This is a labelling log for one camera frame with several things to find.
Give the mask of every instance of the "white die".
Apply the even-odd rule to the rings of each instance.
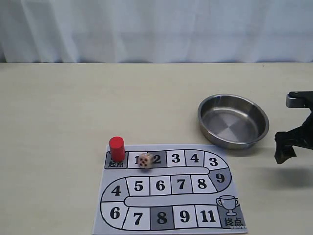
[[[152,167],[153,155],[151,153],[142,153],[139,156],[139,167],[142,169],[149,169]]]

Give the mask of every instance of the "red game piece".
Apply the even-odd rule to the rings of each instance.
[[[115,136],[109,141],[111,157],[115,162],[121,162],[125,159],[125,146],[123,138]]]

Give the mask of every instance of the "metal bowl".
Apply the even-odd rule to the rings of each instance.
[[[269,128],[265,112],[252,101],[233,94],[217,94],[199,105],[198,119],[205,137],[227,149],[246,149]]]

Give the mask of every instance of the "beige table surface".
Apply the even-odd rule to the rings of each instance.
[[[297,90],[313,90],[313,64],[0,64],[0,234],[89,235],[110,137],[208,143],[197,107],[232,93],[270,122],[228,157],[249,234],[311,235],[313,151],[274,160],[274,134],[309,114],[285,106]]]

